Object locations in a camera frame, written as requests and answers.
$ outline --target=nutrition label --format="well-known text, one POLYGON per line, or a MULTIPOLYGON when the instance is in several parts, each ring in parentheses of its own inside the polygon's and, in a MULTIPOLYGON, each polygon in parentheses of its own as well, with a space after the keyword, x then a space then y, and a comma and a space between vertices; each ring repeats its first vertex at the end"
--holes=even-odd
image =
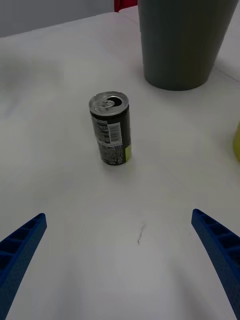
POLYGON ((123 164, 124 150, 120 122, 109 124, 94 117, 92 122, 103 161, 109 165, 123 164))

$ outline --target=yellow object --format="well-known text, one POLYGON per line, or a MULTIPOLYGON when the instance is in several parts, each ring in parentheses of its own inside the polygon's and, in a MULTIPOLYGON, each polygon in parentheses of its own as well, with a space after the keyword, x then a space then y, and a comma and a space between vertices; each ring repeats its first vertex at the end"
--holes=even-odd
POLYGON ((131 155, 132 155, 132 146, 129 145, 125 149, 126 162, 128 162, 128 160, 131 158, 131 155))
POLYGON ((240 162, 240 122, 237 126, 237 130, 233 138, 233 151, 237 160, 240 162))

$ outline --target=white tabletop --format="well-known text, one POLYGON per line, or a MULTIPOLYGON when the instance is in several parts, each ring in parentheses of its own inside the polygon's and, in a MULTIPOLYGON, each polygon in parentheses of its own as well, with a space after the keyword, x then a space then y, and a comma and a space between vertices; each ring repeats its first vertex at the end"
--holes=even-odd
POLYGON ((0 48, 1 239, 47 218, 8 320, 234 320, 191 216, 240 234, 239 82, 213 68, 195 90, 149 85, 139 27, 117 13, 0 48), (111 90, 130 101, 120 167, 101 162, 88 110, 111 90))

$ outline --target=can lid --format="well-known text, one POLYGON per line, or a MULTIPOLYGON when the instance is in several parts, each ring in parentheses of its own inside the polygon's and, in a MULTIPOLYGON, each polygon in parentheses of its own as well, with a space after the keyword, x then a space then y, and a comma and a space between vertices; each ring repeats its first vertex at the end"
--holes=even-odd
POLYGON ((90 112, 98 116, 116 116, 129 106, 128 97, 116 91, 99 93, 89 101, 90 112))

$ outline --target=barcode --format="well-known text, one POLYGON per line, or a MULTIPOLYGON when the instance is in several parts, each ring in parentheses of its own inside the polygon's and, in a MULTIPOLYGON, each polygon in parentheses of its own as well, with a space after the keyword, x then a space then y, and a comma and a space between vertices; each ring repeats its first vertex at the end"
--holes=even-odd
POLYGON ((108 124, 110 143, 122 142, 120 122, 108 124))

